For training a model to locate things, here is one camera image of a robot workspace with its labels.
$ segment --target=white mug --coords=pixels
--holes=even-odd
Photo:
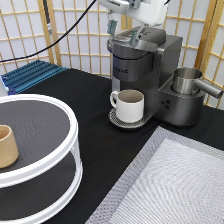
[[[110,95],[111,105],[116,108],[117,117],[124,122],[134,123],[142,119],[144,114],[144,95],[137,90],[114,91]]]

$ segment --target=black tabletop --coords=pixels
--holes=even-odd
[[[108,120],[109,79],[70,69],[23,93],[64,101],[79,123],[83,179],[71,202],[47,224],[85,223],[158,126],[224,150],[224,111],[214,108],[203,106],[198,123],[190,128],[152,119],[138,131],[124,132]]]

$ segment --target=mesh tray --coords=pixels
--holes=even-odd
[[[117,128],[123,129],[123,130],[135,130],[138,128],[143,127],[148,121],[149,119],[152,117],[151,114],[148,113],[144,113],[144,116],[141,120],[135,122],[135,123],[127,123],[127,122],[123,122],[121,121],[117,116],[116,116],[116,109],[113,108],[110,112],[109,112],[109,120],[110,122],[116,126]]]

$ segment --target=stainless steel jug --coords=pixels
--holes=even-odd
[[[223,90],[201,80],[202,72],[195,68],[178,68],[174,71],[172,88],[183,95],[194,95],[200,90],[219,99]]]

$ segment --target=beige cup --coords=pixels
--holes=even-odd
[[[0,125],[0,168],[14,163],[19,156],[12,129],[7,125]]]

